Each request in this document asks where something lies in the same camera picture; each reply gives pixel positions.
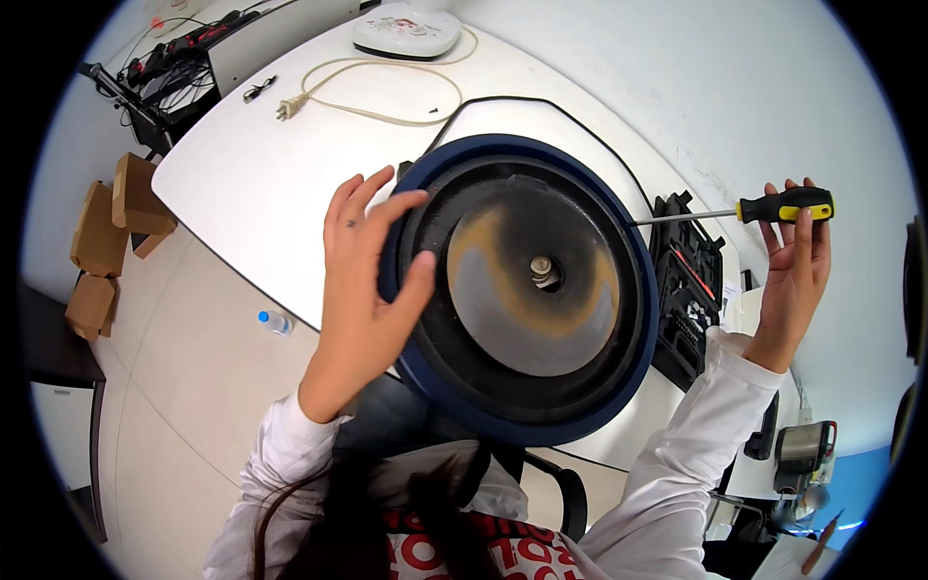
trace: t-shirt print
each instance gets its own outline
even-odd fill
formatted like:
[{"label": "t-shirt print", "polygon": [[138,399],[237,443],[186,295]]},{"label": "t-shirt print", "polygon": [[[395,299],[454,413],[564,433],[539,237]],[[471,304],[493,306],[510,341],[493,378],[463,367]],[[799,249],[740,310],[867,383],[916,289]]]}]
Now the t-shirt print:
[{"label": "t-shirt print", "polygon": [[[530,523],[477,511],[469,517],[506,580],[583,580],[561,535]],[[441,556],[415,513],[385,509],[392,580],[449,580]]]}]

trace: sleeve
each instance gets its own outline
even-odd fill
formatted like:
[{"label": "sleeve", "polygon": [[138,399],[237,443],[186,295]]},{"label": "sleeve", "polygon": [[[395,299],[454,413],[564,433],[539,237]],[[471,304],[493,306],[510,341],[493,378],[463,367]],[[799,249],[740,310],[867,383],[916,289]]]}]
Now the sleeve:
[{"label": "sleeve", "polygon": [[579,546],[612,578],[705,578],[709,491],[747,441],[785,375],[741,358],[751,337],[712,327],[706,370],[636,459],[618,506]]},{"label": "sleeve", "polygon": [[[312,473],[326,472],[335,435],[346,420],[314,423],[300,409],[295,394],[271,405],[241,471],[240,498],[207,553],[204,579],[249,577],[254,533],[275,492]],[[293,493],[275,512],[264,539],[267,580],[277,577],[319,520],[327,489],[328,477],[323,475]]]}]

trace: long dark hair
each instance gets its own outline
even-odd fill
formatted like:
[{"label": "long dark hair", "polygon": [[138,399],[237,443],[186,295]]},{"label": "long dark hair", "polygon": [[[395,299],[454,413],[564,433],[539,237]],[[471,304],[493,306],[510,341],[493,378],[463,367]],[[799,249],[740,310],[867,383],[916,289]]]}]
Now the long dark hair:
[{"label": "long dark hair", "polygon": [[[390,578],[388,550],[393,548],[383,524],[382,506],[367,490],[380,464],[379,459],[365,452],[353,452],[334,461],[329,471],[329,494],[322,504],[323,521],[310,528],[277,580]],[[431,473],[411,477],[408,507],[416,512],[453,580],[503,580],[480,532],[458,509],[460,494],[451,494],[450,468],[446,462]],[[311,474],[278,490],[255,530],[254,580],[265,580],[264,539],[274,513],[287,497],[322,475]]]}]

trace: screwdriver shaft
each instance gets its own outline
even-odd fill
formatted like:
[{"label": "screwdriver shaft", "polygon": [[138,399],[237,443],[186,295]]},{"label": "screwdriver shaft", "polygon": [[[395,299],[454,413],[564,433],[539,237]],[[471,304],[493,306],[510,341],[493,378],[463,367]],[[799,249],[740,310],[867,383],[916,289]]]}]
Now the screwdriver shaft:
[{"label": "screwdriver shaft", "polygon": [[664,217],[652,217],[647,220],[638,220],[632,226],[649,226],[650,224],[661,224],[663,222],[688,222],[690,220],[701,220],[707,217],[725,217],[727,215],[738,215],[734,210],[720,210],[718,212],[703,213],[680,213],[678,215],[665,215]]}]

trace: plastic water bottle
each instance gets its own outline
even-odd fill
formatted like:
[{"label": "plastic water bottle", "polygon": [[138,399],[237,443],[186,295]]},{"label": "plastic water bottle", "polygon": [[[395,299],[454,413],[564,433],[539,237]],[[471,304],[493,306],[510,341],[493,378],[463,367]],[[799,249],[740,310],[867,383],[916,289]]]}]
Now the plastic water bottle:
[{"label": "plastic water bottle", "polygon": [[258,313],[258,320],[261,321],[265,329],[270,330],[274,334],[287,336],[293,332],[293,322],[280,313],[262,310]]}]

